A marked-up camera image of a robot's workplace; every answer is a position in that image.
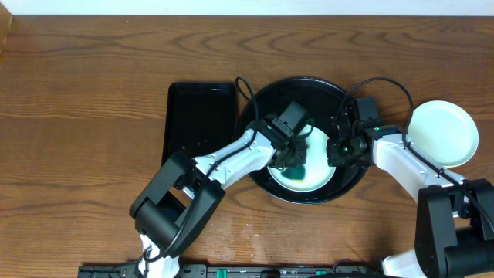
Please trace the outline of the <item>green yellow sponge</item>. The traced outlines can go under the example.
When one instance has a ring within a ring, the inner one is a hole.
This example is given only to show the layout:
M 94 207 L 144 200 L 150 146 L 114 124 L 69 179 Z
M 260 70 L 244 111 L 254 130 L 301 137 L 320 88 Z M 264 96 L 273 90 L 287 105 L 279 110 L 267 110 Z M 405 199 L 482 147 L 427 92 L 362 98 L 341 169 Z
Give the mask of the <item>green yellow sponge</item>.
M 280 172 L 280 174 L 289 180 L 303 181 L 306 177 L 306 167 L 304 165 L 298 165 L 295 167 L 288 167 Z

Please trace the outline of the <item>light blue plate with stain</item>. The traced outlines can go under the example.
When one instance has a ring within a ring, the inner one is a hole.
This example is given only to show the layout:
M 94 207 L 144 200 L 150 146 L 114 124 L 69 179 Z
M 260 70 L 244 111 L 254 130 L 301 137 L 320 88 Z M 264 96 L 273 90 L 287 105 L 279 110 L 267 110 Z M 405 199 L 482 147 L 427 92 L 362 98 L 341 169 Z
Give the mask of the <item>light blue plate with stain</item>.
M 294 181 L 284 178 L 280 172 L 281 168 L 268 168 L 272 178 L 285 189 L 292 192 L 312 192 L 322 188 L 333 176 L 336 171 L 335 167 L 327 164 L 327 140 L 328 136 L 317 127 L 311 127 L 307 124 L 300 135 L 310 133 L 306 138 L 308 145 L 306 154 L 306 177 L 303 181 Z

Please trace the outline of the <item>pale green plate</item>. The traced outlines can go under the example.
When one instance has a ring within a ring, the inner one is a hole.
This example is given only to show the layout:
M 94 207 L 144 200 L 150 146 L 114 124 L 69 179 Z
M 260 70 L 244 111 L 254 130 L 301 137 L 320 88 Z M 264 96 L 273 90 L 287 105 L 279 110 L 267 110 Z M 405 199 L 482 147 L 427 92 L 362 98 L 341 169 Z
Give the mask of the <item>pale green plate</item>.
M 423 103 L 414 109 L 408 135 L 415 131 L 432 131 L 433 133 L 478 132 L 471 116 L 460 106 L 444 100 Z

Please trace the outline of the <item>yellow plate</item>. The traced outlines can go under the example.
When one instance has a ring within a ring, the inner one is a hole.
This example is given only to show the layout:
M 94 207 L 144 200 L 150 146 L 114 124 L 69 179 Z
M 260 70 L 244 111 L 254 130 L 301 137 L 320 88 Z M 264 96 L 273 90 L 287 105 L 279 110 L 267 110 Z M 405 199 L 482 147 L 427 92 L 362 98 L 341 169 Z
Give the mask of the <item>yellow plate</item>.
M 432 131 L 411 132 L 414 144 L 439 164 L 453 168 L 468 162 L 479 145 L 477 132 L 433 133 Z

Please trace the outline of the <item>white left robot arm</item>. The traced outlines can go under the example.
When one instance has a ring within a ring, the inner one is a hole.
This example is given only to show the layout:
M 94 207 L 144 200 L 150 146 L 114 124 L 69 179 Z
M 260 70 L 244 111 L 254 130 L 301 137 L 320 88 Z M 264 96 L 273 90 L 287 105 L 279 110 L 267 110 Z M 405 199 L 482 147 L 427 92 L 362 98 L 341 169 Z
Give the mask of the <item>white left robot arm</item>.
M 314 125 L 253 122 L 222 149 L 190 158 L 179 152 L 166 160 L 129 209 L 143 246 L 137 271 L 142 277 L 173 277 L 178 257 L 198 238 L 226 189 L 266 166 L 285 168 L 305 162 L 305 147 Z

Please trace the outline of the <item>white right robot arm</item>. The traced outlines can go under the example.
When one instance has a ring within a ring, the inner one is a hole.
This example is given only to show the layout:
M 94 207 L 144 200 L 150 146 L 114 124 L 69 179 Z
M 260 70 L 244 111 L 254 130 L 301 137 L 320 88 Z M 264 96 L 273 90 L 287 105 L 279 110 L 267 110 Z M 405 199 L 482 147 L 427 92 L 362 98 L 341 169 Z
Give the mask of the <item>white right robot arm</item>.
M 417 202 L 414 248 L 381 263 L 386 276 L 465 277 L 493 270 L 493 186 L 468 180 L 416 147 L 396 125 L 357 122 L 327 142 L 332 167 L 387 172 Z

